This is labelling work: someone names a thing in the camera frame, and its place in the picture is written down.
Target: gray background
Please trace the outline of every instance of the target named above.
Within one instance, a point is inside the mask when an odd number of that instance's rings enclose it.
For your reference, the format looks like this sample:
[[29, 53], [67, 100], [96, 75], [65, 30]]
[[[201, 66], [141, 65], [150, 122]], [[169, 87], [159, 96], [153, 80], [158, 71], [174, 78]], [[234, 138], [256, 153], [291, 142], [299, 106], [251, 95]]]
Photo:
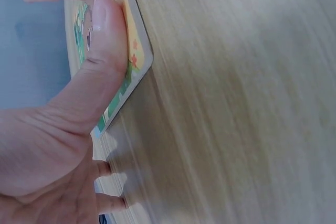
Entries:
[[45, 104], [70, 80], [63, 1], [0, 6], [0, 109]]

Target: orange star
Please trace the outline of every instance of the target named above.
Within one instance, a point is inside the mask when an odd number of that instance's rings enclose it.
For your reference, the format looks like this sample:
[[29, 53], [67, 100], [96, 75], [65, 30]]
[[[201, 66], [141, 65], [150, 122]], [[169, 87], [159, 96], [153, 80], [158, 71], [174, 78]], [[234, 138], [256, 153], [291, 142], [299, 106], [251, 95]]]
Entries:
[[137, 62], [137, 58], [136, 58], [135, 54], [133, 54], [131, 60], [132, 60], [132, 65], [133, 65], [135, 68], [137, 68], [137, 63], [136, 63], [136, 62]]
[[133, 49], [135, 49], [135, 50], [138, 49], [138, 42], [137, 42], [136, 39], [133, 41]]

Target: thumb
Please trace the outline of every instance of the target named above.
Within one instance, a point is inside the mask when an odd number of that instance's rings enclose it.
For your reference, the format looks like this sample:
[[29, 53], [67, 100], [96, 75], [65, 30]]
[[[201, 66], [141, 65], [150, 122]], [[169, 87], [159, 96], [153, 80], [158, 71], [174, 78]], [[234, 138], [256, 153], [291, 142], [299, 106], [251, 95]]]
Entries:
[[93, 8], [90, 53], [71, 82], [47, 105], [58, 128], [89, 134], [125, 77], [128, 41], [123, 12], [114, 0]]

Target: wooden table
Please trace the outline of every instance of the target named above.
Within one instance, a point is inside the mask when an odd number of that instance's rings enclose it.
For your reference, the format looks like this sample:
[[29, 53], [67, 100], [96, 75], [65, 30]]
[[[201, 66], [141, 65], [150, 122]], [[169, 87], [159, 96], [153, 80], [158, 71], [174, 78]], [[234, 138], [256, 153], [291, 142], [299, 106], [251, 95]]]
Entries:
[[94, 139], [117, 223], [334, 223], [336, 0], [138, 3], [154, 64]]

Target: wood grain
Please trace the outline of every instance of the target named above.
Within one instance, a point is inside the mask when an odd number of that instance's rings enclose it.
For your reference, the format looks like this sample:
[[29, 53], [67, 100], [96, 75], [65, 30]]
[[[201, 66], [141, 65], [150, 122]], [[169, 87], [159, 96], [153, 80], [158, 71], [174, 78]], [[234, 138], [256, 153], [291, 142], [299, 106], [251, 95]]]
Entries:
[[334, 223], [336, 0], [137, 1], [153, 67], [94, 140], [117, 223]]

